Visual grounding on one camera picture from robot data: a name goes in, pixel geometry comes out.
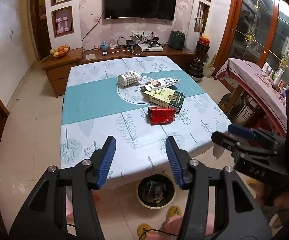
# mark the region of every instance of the wooden table leg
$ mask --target wooden table leg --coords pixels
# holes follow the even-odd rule
[[[234,91],[232,97],[230,98],[229,102],[227,103],[227,105],[225,106],[223,112],[225,114],[227,114],[230,109],[232,108],[232,106],[234,105],[235,101],[238,99],[238,97],[240,96],[240,94],[243,91],[243,87],[241,87],[240,85],[238,85],[238,87],[236,88],[236,90]]]

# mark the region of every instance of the circular printed design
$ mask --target circular printed design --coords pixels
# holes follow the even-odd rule
[[[128,86],[122,87],[117,85],[118,95],[128,103],[134,105],[146,105],[150,103],[149,99],[141,93],[141,87],[148,81],[154,80],[153,78],[142,76],[142,80]]]

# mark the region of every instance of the wall socket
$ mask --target wall socket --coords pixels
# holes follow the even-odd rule
[[[145,36],[151,36],[152,31],[131,31],[131,37],[135,37],[136,34],[140,37],[143,35],[143,32]]]

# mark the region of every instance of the floral wallpaper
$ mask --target floral wallpaper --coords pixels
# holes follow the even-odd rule
[[[94,27],[104,10],[104,0],[79,0],[80,28],[82,38]],[[100,45],[103,40],[108,44],[111,39],[124,37],[128,39],[131,31],[148,30],[155,32],[164,44],[169,39],[170,31],[181,31],[187,35],[189,28],[193,0],[177,0],[173,21],[159,19],[104,19],[88,34],[83,41],[85,49],[92,49],[95,44]]]

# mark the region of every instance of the fruit basket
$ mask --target fruit basket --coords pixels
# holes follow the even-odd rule
[[[68,51],[66,51],[66,52],[63,52],[63,51],[62,51],[62,54],[59,54],[59,55],[57,55],[57,56],[53,56],[53,57],[54,57],[54,58],[61,58],[61,57],[64,57],[64,56],[67,55],[68,52],[70,51],[70,47],[69,47],[68,49],[69,49]]]

